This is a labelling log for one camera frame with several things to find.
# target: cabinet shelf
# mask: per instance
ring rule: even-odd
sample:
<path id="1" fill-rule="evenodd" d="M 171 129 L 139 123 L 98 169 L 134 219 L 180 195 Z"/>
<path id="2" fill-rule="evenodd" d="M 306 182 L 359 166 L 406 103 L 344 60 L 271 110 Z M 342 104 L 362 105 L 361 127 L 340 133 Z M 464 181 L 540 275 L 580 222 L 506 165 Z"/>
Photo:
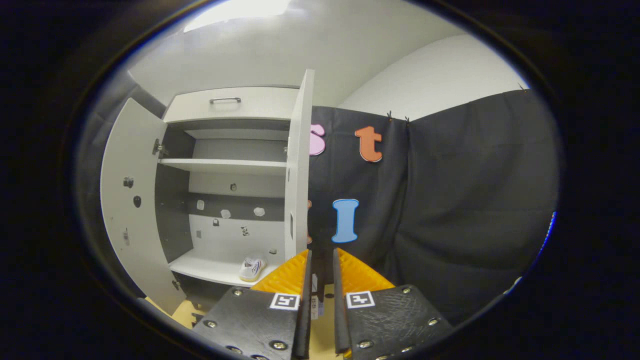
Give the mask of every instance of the cabinet shelf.
<path id="1" fill-rule="evenodd" d="M 253 286 L 277 267 L 278 265 L 269 264 L 262 273 L 260 273 L 260 277 L 256 281 L 246 282 L 240 280 L 238 277 L 240 263 L 228 263 L 220 260 L 208 259 L 203 256 L 198 256 L 194 250 L 188 251 L 186 254 L 176 260 L 173 260 L 169 264 L 169 269 L 171 269 L 171 271 L 182 275 L 206 281 L 218 282 L 220 284 L 245 287 Z"/>
<path id="2" fill-rule="evenodd" d="M 217 159 L 161 159 L 160 164 L 190 172 L 284 176 L 286 162 Z"/>

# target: metal handle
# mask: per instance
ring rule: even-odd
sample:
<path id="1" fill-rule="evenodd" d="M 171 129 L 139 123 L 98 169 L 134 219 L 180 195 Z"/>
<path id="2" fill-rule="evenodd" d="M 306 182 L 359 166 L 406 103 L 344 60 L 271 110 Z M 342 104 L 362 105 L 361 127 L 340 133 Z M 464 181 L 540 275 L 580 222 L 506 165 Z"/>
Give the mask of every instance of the metal handle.
<path id="1" fill-rule="evenodd" d="M 242 100 L 239 97 L 219 97 L 217 99 L 209 100 L 209 104 L 213 104 L 214 101 L 219 101 L 219 100 L 235 100 L 236 102 L 242 102 Z"/>

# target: white label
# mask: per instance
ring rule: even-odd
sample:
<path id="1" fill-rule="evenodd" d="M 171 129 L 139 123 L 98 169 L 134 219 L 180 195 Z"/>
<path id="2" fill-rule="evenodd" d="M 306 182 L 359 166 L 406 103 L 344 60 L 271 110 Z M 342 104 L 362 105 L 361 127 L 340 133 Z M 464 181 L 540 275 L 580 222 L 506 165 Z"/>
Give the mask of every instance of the white label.
<path id="1" fill-rule="evenodd" d="M 291 295 L 291 294 L 282 294 L 275 293 L 273 295 L 273 300 L 271 301 L 271 309 L 280 309 L 280 310 L 298 310 L 298 306 L 300 305 L 300 295 Z"/>
<path id="2" fill-rule="evenodd" d="M 318 296 L 311 296 L 311 320 L 317 320 L 319 315 Z"/>
<path id="3" fill-rule="evenodd" d="M 358 293 L 347 293 L 347 308 L 375 306 L 371 291 L 360 291 Z"/>

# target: open cabinet door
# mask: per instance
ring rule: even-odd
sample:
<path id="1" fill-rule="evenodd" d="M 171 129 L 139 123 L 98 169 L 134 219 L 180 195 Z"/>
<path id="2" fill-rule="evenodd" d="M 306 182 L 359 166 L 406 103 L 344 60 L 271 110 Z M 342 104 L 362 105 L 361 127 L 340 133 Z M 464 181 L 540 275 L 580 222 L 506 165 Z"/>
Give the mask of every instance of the open cabinet door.
<path id="1" fill-rule="evenodd" d="M 284 195 L 284 255 L 291 259 L 307 248 L 309 138 L 314 70 L 307 70 L 291 114 Z"/>
<path id="2" fill-rule="evenodd" d="M 104 150 L 100 202 L 118 260 L 142 292 L 173 314 L 186 296 L 160 244 L 155 204 L 159 152 L 153 154 L 166 127 L 135 100 L 127 100 Z"/>

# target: drawer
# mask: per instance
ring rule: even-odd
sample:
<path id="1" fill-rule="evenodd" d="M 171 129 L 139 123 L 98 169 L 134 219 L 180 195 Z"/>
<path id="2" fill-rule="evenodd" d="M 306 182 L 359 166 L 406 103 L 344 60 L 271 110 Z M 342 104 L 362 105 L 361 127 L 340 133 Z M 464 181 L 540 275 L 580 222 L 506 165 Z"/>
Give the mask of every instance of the drawer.
<path id="1" fill-rule="evenodd" d="M 173 98 L 163 120 L 166 123 L 205 119 L 288 120 L 297 96 L 298 89 L 275 87 L 190 92 Z"/>

